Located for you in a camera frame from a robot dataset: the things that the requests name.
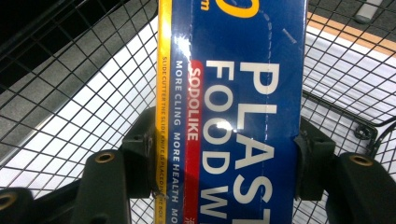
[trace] red label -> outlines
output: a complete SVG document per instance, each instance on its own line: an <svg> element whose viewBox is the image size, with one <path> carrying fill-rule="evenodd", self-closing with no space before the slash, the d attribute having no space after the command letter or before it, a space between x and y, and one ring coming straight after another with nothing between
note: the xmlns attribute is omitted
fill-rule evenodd
<svg viewBox="0 0 396 224"><path fill-rule="evenodd" d="M199 168L201 160L201 115L203 106L204 67L191 61L187 97L186 163L184 180L183 223L197 223L199 196Z"/></svg>

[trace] plastic food wrap box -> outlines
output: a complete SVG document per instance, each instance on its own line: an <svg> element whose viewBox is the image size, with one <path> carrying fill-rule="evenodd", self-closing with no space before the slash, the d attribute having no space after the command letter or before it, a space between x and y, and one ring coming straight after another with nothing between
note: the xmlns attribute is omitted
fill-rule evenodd
<svg viewBox="0 0 396 224"><path fill-rule="evenodd" d="M291 223L305 1L160 1L155 223Z"/></svg>

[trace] yellow number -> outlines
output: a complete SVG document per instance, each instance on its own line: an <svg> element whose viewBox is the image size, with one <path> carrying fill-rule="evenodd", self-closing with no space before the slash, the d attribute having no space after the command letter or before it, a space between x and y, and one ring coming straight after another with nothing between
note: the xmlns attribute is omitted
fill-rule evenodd
<svg viewBox="0 0 396 224"><path fill-rule="evenodd" d="M224 0L216 0L219 8L225 13L239 17L239 18L250 18L254 17L259 12L260 2L259 0L251 0L251 7L235 7L224 2Z"/></svg>

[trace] black plastic bracket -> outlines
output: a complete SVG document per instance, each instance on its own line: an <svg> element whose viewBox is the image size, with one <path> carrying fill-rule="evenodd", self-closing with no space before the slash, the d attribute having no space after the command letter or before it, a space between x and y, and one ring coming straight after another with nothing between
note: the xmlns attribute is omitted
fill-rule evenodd
<svg viewBox="0 0 396 224"><path fill-rule="evenodd" d="M148 198L158 187L155 181L155 107L146 109L122 139L128 196Z"/></svg>
<svg viewBox="0 0 396 224"><path fill-rule="evenodd" d="M85 164L71 223L131 223L125 186L120 151L103 150L91 155Z"/></svg>
<svg viewBox="0 0 396 224"><path fill-rule="evenodd" d="M0 223L28 224L33 196L29 189L10 188L0 192Z"/></svg>
<svg viewBox="0 0 396 224"><path fill-rule="evenodd" d="M76 180L35 200L30 223L70 223L80 182L81 179Z"/></svg>
<svg viewBox="0 0 396 224"><path fill-rule="evenodd" d="M332 224L396 223L396 183L369 156L348 152L336 158L325 189Z"/></svg>
<svg viewBox="0 0 396 224"><path fill-rule="evenodd" d="M301 118L296 198L319 201L323 195L321 178L334 157L335 143L306 119Z"/></svg>

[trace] wire basket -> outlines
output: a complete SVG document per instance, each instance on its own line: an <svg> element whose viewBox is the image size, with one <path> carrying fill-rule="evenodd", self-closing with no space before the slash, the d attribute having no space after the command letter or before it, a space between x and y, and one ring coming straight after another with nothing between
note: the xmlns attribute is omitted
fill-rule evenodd
<svg viewBox="0 0 396 224"><path fill-rule="evenodd" d="M309 2L302 116L337 154L371 155L396 179L396 3L359 24L364 4ZM153 0L62 3L0 46L0 78L21 74L0 79L1 189L41 197L80 178L94 152L120 146L155 105L156 14ZM327 223L326 199L296 201L293 222ZM152 223L153 205L131 200L132 221Z"/></svg>

